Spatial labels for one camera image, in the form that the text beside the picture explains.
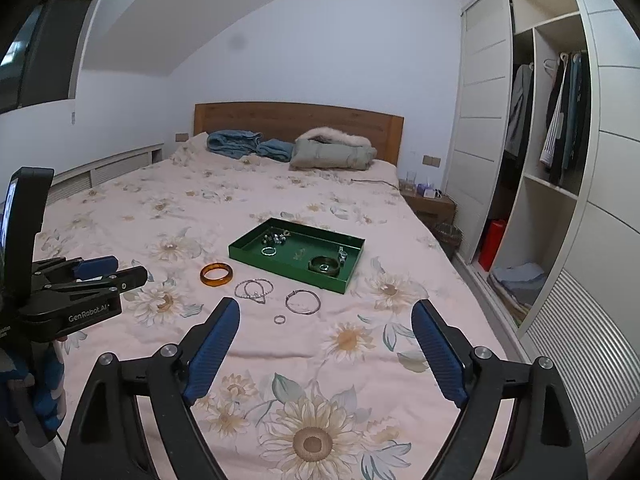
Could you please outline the amber resin bangle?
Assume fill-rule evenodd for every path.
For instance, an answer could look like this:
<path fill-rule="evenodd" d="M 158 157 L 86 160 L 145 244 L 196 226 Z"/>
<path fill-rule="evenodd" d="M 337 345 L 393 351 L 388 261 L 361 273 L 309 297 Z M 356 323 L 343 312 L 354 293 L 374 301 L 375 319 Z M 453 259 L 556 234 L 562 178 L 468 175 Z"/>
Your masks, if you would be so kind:
<path fill-rule="evenodd" d="M 233 278 L 232 267 L 224 262 L 207 263 L 200 271 L 200 282 L 207 287 L 215 288 L 227 285 Z"/>

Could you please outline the thin silver bangle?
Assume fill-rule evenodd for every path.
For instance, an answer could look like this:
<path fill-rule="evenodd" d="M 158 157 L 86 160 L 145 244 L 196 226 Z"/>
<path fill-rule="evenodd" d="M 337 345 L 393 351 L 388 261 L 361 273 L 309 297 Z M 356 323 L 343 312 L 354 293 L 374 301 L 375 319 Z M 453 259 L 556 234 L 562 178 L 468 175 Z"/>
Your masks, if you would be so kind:
<path fill-rule="evenodd" d="M 314 315 L 321 309 L 322 302 L 312 290 L 295 289 L 285 296 L 284 305 L 293 314 Z"/>

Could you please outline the dark brown wooden bangle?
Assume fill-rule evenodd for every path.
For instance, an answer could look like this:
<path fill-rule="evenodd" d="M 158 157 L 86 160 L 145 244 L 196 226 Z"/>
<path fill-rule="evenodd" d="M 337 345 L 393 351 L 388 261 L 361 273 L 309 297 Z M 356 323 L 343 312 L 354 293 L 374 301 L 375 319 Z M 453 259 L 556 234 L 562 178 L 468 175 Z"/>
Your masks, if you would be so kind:
<path fill-rule="evenodd" d="M 340 274 L 342 264 L 335 258 L 315 256 L 308 261 L 308 270 L 335 278 Z"/>

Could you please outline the green jewelry tray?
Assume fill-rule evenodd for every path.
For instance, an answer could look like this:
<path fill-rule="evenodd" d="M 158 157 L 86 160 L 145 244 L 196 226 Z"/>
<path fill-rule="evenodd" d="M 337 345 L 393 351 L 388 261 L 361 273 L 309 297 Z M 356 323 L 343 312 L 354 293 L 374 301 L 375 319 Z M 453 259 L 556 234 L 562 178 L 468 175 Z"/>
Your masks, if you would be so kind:
<path fill-rule="evenodd" d="M 269 218 L 228 246 L 232 260 L 281 278 L 344 295 L 362 255 L 364 238 Z M 342 268 L 335 278 L 310 272 L 315 256 L 337 259 Z"/>

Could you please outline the floral pink bedspread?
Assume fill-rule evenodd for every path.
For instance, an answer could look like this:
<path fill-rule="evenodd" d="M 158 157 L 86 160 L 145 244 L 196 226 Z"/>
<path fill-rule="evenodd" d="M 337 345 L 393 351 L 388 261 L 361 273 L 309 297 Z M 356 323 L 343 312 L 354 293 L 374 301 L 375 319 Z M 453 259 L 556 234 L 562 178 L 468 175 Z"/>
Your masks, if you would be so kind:
<path fill-rule="evenodd" d="M 349 171 L 293 171 L 258 156 L 234 160 L 184 144 L 159 164 L 51 204 L 35 255 L 112 255 L 149 281 L 122 313 L 62 345 L 73 410 L 96 358 L 149 356 L 234 297 L 241 322 L 213 385 L 193 414 L 232 479 L 417 479 L 457 417 L 411 330 L 420 299 L 476 346 L 501 344 L 469 287 L 396 188 L 388 162 Z M 344 295 L 243 263 L 221 287 L 207 263 L 269 218 L 366 240 Z M 308 289 L 314 315 L 284 298 Z"/>

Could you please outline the folded clothes on shelf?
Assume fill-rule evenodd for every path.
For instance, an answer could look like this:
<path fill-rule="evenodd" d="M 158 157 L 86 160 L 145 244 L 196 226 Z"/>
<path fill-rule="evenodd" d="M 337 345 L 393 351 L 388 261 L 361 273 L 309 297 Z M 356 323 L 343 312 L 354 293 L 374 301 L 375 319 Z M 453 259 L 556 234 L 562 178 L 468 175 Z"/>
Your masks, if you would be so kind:
<path fill-rule="evenodd" d="M 510 268 L 492 269 L 488 283 L 502 299 L 515 322 L 521 324 L 537 300 L 547 278 L 547 272 L 539 264 L 528 262 Z"/>

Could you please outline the red container in wardrobe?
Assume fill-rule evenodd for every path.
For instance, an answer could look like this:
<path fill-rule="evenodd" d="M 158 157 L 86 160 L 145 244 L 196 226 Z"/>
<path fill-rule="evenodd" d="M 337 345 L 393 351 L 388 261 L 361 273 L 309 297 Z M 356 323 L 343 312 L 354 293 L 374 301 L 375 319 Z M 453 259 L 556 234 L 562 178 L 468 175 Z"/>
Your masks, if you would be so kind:
<path fill-rule="evenodd" d="M 484 243 L 478 256 L 478 263 L 486 272 L 490 270 L 494 263 L 505 230 L 506 220 L 491 220 L 488 224 Z"/>

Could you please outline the wooden nightstand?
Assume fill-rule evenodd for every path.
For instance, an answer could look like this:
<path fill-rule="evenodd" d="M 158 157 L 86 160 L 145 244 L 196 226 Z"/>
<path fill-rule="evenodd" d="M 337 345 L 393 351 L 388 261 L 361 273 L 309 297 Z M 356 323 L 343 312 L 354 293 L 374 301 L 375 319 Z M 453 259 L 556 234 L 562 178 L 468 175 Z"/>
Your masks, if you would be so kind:
<path fill-rule="evenodd" d="M 430 230 L 434 230 L 440 224 L 454 223 L 457 205 L 448 196 L 423 197 L 407 193 L 402 193 L 401 196 L 424 226 Z"/>

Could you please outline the blue folded blanket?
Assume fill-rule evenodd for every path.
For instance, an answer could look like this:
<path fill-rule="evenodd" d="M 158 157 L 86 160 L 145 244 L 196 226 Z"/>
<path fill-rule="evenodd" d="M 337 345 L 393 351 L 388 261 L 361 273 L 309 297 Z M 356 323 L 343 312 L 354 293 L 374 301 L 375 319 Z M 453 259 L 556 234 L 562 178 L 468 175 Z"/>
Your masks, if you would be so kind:
<path fill-rule="evenodd" d="M 233 159 L 255 154 L 276 162 L 289 162 L 294 144 L 278 139 L 265 140 L 259 132 L 218 130 L 207 135 L 206 148 L 211 153 Z"/>

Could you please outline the white wardrobe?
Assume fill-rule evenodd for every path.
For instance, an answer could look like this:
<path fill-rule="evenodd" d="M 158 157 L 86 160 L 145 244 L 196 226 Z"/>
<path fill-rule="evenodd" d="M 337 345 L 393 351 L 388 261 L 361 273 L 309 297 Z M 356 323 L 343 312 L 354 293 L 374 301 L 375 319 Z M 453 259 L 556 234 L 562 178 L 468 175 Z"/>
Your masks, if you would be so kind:
<path fill-rule="evenodd" d="M 587 451 L 639 426 L 639 38 L 614 0 L 465 0 L 445 177 L 458 259 Z"/>

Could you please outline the glass cup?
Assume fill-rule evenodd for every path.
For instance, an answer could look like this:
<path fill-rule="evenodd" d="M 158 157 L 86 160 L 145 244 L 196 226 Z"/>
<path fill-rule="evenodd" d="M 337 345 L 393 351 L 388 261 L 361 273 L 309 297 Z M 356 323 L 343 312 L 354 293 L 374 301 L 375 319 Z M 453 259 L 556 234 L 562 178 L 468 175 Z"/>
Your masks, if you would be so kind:
<path fill-rule="evenodd" d="M 416 188 L 416 172 L 408 171 L 405 178 L 405 186 L 407 190 L 414 190 Z"/>

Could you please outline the window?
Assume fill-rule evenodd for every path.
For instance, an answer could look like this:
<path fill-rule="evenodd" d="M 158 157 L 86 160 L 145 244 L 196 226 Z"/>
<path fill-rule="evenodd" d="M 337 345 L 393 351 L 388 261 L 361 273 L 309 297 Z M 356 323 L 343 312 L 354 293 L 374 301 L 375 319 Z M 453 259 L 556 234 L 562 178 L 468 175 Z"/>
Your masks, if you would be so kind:
<path fill-rule="evenodd" d="M 94 0 L 40 0 L 1 62 L 1 110 L 68 100 L 75 92 Z"/>

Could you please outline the wooden headboard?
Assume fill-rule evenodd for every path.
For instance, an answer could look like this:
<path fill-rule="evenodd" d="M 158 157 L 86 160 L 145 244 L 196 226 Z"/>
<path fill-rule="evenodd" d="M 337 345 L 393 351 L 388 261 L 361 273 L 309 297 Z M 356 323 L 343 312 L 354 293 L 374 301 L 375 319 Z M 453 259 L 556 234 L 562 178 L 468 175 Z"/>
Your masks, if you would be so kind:
<path fill-rule="evenodd" d="M 364 136 L 378 159 L 398 164 L 404 118 L 339 106 L 289 102 L 200 103 L 194 107 L 193 134 L 218 130 L 250 130 L 265 139 L 294 142 L 318 127 Z"/>

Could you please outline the hanging clothes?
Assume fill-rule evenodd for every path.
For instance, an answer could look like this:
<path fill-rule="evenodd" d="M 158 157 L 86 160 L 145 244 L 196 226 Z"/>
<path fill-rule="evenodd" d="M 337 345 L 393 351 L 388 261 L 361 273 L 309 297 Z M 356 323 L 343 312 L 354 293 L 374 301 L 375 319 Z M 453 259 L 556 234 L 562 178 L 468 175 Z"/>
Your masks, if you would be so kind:
<path fill-rule="evenodd" d="M 513 184 L 532 155 L 542 178 L 574 191 L 579 186 L 590 129 L 590 67 L 586 51 L 561 52 L 541 63 L 551 82 L 546 98 L 535 89 L 534 62 L 514 67 L 506 145 L 500 176 Z"/>

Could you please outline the grey fur-trimmed coat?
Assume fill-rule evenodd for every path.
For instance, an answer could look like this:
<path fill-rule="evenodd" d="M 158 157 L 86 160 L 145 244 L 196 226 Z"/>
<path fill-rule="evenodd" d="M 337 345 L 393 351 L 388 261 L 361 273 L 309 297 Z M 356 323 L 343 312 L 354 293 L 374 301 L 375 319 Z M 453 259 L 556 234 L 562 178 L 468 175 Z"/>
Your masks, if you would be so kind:
<path fill-rule="evenodd" d="M 293 169 L 367 170 L 378 151 L 365 136 L 330 127 L 313 128 L 294 142 Z"/>

